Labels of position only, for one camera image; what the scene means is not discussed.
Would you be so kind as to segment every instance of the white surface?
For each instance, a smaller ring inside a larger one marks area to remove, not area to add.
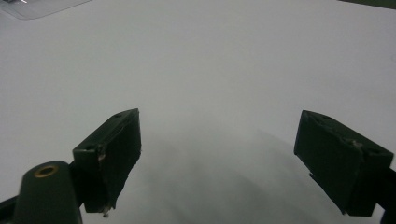
[[[142,157],[110,218],[84,223],[379,223],[342,216],[292,148],[308,109],[396,152],[395,27],[395,10],[335,0],[1,13],[0,200],[138,107]]]

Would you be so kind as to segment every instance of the white table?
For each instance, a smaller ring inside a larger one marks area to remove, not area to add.
[[[342,216],[292,150],[308,109],[396,152],[395,71],[396,11],[335,0],[0,13],[0,201],[138,107],[142,157],[109,219],[84,223],[379,223]]]

